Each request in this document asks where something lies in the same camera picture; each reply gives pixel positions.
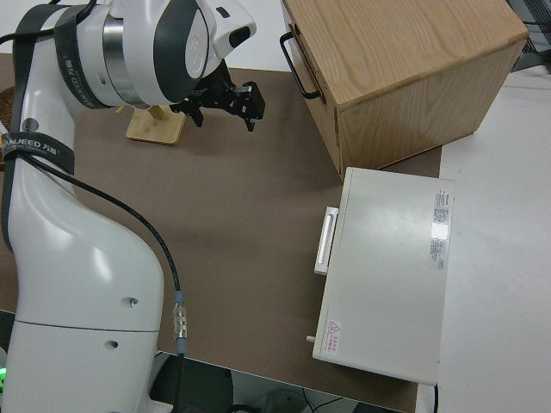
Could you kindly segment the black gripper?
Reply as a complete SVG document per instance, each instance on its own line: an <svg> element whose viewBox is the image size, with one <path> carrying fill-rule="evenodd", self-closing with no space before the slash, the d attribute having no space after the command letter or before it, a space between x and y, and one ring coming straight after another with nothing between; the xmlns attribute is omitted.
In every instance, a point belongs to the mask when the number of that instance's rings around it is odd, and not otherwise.
<svg viewBox="0 0 551 413"><path fill-rule="evenodd" d="M255 82L236 86L227 65L220 64L197 84L191 96L171 105L173 113L190 117L197 127L202 127L204 121L201 108L220 108L235 113L244 120L247 131L252 132L255 123L263 118L265 100Z"/></svg>

